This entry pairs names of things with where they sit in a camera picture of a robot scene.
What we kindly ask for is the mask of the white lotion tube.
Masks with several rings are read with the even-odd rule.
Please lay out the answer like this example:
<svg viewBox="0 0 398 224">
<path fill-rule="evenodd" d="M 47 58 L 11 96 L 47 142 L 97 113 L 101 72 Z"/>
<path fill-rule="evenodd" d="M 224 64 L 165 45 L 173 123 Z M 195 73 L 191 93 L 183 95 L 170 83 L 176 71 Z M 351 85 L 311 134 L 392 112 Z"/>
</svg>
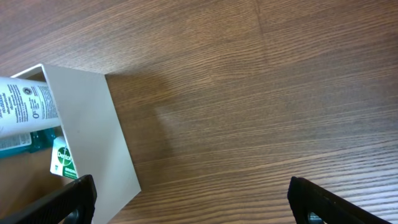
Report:
<svg viewBox="0 0 398 224">
<path fill-rule="evenodd" d="M 60 126 L 57 108 L 47 83 L 1 78 L 1 137 Z"/>
</svg>

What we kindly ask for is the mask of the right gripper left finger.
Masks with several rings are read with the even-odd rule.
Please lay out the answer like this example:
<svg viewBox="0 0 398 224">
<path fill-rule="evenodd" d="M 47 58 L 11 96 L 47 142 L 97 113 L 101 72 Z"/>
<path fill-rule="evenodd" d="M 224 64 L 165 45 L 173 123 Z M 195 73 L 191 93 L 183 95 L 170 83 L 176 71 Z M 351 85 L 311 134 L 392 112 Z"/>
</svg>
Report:
<svg viewBox="0 0 398 224">
<path fill-rule="evenodd" d="M 97 192 L 92 175 L 84 175 L 25 209 L 1 219 L 1 224 L 90 224 Z"/>
</svg>

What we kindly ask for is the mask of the green soap box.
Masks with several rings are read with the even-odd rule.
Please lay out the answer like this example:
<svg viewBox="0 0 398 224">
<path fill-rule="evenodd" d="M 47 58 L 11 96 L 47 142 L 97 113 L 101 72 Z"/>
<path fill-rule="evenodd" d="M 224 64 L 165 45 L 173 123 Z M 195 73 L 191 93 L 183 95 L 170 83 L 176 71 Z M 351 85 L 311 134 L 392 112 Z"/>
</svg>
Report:
<svg viewBox="0 0 398 224">
<path fill-rule="evenodd" d="M 53 141 L 50 172 L 69 179 L 78 178 L 72 154 L 63 136 L 56 137 Z"/>
</svg>

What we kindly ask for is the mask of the blue mouthwash bottle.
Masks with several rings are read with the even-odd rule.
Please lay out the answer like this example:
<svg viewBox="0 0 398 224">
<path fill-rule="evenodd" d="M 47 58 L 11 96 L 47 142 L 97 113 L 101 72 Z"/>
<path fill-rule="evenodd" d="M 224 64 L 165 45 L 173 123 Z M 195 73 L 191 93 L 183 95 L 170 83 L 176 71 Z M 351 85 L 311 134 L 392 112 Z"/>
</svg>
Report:
<svg viewBox="0 0 398 224">
<path fill-rule="evenodd" d="M 53 128 L 2 138 L 1 159 L 52 147 L 55 138 Z"/>
</svg>

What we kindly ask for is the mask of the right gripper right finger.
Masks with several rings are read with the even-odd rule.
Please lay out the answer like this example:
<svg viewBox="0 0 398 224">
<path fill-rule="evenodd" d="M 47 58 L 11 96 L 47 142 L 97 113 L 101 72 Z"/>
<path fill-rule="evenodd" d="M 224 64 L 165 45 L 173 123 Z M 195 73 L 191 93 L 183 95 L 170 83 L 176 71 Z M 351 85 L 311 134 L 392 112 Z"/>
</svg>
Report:
<svg viewBox="0 0 398 224">
<path fill-rule="evenodd" d="M 297 223 L 389 223 L 302 177 L 291 178 L 287 198 Z"/>
</svg>

